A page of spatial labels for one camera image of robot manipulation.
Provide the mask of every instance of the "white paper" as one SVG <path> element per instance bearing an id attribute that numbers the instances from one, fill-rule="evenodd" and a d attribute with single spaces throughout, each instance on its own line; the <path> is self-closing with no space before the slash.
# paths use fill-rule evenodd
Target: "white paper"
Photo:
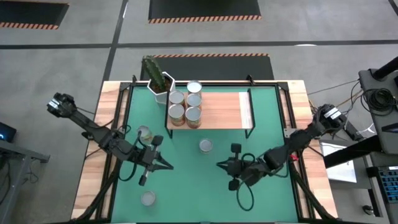
<path id="1" fill-rule="evenodd" d="M 345 146 L 339 146 L 336 144 L 328 144 L 321 142 L 322 154 L 327 156 L 331 153 L 344 149 Z M 348 161 L 343 164 L 327 168 L 326 173 L 328 174 L 328 178 L 330 180 L 340 180 L 356 183 L 356 176 L 354 170 L 354 162 Z"/>

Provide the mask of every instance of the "can lid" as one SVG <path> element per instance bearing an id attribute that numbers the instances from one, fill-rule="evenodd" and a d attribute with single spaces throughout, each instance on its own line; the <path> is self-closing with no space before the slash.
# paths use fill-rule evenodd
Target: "can lid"
<path id="1" fill-rule="evenodd" d="M 201 103 L 201 97 L 200 95 L 197 95 L 195 93 L 191 93 L 187 96 L 187 103 L 190 106 L 199 106 Z"/>
<path id="2" fill-rule="evenodd" d="M 213 149 L 213 143 L 210 139 L 202 139 L 199 143 L 199 148 L 203 152 L 210 152 Z"/>
<path id="3" fill-rule="evenodd" d="M 150 130 L 147 126 L 141 125 L 138 127 L 137 132 L 141 131 L 141 136 L 146 136 L 150 133 Z"/>
<path id="4" fill-rule="evenodd" d="M 169 107 L 169 115 L 172 118 L 180 118 L 184 115 L 184 107 L 182 105 L 171 105 Z"/>
<path id="5" fill-rule="evenodd" d="M 191 106 L 185 112 L 185 117 L 190 121 L 197 121 L 200 119 L 201 110 L 196 106 Z"/>
<path id="6" fill-rule="evenodd" d="M 144 194 L 141 195 L 141 203 L 145 206 L 150 206 L 152 205 L 156 200 L 156 195 L 152 191 L 147 191 L 144 192 Z"/>
<path id="7" fill-rule="evenodd" d="M 191 93 L 199 93 L 201 90 L 201 83 L 198 80 L 192 80 L 188 82 L 187 88 Z"/>
<path id="8" fill-rule="evenodd" d="M 181 103 L 184 100 L 184 93 L 179 90 L 175 90 L 170 93 L 169 100 L 172 103 Z"/>

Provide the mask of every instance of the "plant pot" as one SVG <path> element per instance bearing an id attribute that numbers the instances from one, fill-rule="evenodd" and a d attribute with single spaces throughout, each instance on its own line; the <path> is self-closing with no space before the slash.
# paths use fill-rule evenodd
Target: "plant pot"
<path id="1" fill-rule="evenodd" d="M 167 77 L 170 81 L 171 81 L 171 85 L 170 85 L 170 92 L 175 90 L 175 80 L 173 77 L 171 77 L 167 72 L 162 72 L 164 77 Z M 150 83 L 152 80 L 149 80 L 149 83 L 147 85 L 148 89 L 154 94 L 155 96 L 155 101 L 157 103 L 163 104 L 165 105 L 167 102 L 167 92 L 163 92 L 163 93 L 155 93 L 151 88 L 150 88 Z"/>

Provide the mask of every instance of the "concrete floor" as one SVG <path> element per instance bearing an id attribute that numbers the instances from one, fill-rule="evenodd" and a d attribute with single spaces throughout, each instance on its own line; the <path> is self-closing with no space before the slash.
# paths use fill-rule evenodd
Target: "concrete floor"
<path id="1" fill-rule="evenodd" d="M 122 0 L 58 2 L 70 2 L 59 30 L 0 29 L 0 49 L 7 45 L 112 42 Z M 129 1 L 120 43 L 398 39 L 398 16 L 388 0 L 259 0 L 261 21 L 163 25 L 147 23 L 148 4 Z M 109 79 L 139 77 L 141 57 L 147 54 L 269 53 L 275 79 L 305 80 L 311 93 L 355 80 L 359 70 L 380 67 L 397 52 L 398 45 L 392 44 L 117 49 Z M 70 218 L 87 141 L 78 126 L 55 118 L 45 105 L 59 91 L 71 93 L 77 105 L 93 111 L 108 54 L 109 49 L 0 50 L 0 121 L 18 129 L 16 144 L 51 155 L 48 164 L 33 166 L 40 180 L 25 184 L 12 223 Z M 310 99 L 316 105 L 338 104 L 349 97 L 352 86 L 310 95 Z M 350 114 L 358 130 L 372 123 L 359 104 Z M 340 218 L 385 223 L 385 219 L 358 210 L 358 204 L 366 202 L 363 192 L 333 189 L 333 195 Z"/>

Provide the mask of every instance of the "metal can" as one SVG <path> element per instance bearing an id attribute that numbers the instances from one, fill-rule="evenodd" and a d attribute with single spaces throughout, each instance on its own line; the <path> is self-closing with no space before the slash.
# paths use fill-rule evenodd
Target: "metal can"
<path id="1" fill-rule="evenodd" d="M 182 105 L 171 105 L 169 107 L 169 116 L 174 126 L 181 126 L 185 123 L 184 110 Z"/>
<path id="2" fill-rule="evenodd" d="M 156 201 L 156 194 L 152 191 L 144 192 L 141 195 L 141 203 L 145 206 L 151 206 Z"/>
<path id="3" fill-rule="evenodd" d="M 201 83 L 198 80 L 192 80 L 188 82 L 187 89 L 189 94 L 196 93 L 201 95 Z"/>
<path id="4" fill-rule="evenodd" d="M 197 93 L 191 93 L 187 96 L 188 107 L 197 106 L 201 108 L 201 96 Z"/>
<path id="5" fill-rule="evenodd" d="M 141 132 L 140 140 L 145 144 L 150 145 L 153 138 L 152 131 L 150 131 L 150 129 L 144 125 L 138 127 L 137 132 L 139 131 Z"/>
<path id="6" fill-rule="evenodd" d="M 171 92 L 169 95 L 169 100 L 173 104 L 180 104 L 182 106 L 185 106 L 184 93 L 179 90 L 175 90 L 175 91 Z"/>
<path id="7" fill-rule="evenodd" d="M 199 142 L 200 152 L 208 154 L 213 149 L 213 143 L 210 139 L 202 139 Z"/>
<path id="8" fill-rule="evenodd" d="M 190 128 L 199 128 L 201 125 L 201 109 L 197 106 L 189 107 L 185 112 L 187 125 Z"/>

